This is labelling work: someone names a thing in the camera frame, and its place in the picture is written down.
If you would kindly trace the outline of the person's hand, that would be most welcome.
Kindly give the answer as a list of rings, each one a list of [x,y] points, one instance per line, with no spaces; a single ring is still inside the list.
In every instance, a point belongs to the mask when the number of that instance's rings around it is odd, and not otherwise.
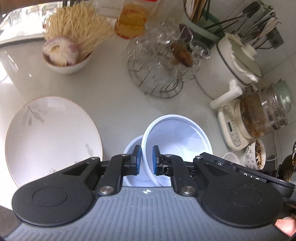
[[[292,237],[296,230],[296,219],[292,216],[284,219],[278,219],[275,226],[287,236]]]

